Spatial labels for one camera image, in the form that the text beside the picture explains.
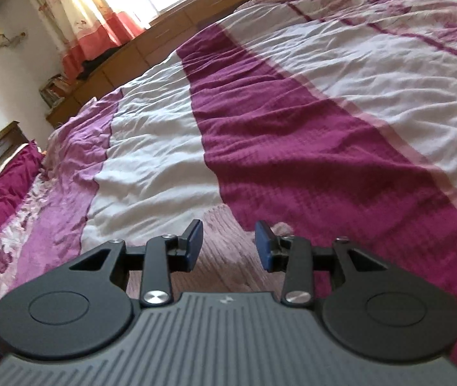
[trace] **curtain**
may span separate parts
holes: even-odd
[[[31,0],[52,36],[64,73],[75,79],[82,62],[140,35],[157,11],[147,0]],[[136,7],[137,12],[129,7]]]

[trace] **bedspread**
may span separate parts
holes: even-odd
[[[210,247],[178,290],[273,290],[231,248],[264,219],[316,245],[348,236],[457,297],[457,3],[244,8],[88,104],[46,165],[23,248],[0,236],[0,296],[108,239],[206,216]]]

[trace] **bed sheet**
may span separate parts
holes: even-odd
[[[82,109],[45,161],[0,295],[108,239],[202,217],[206,248],[178,291],[278,288],[252,256],[264,219],[316,245],[348,236],[457,297],[457,3],[243,8]]]

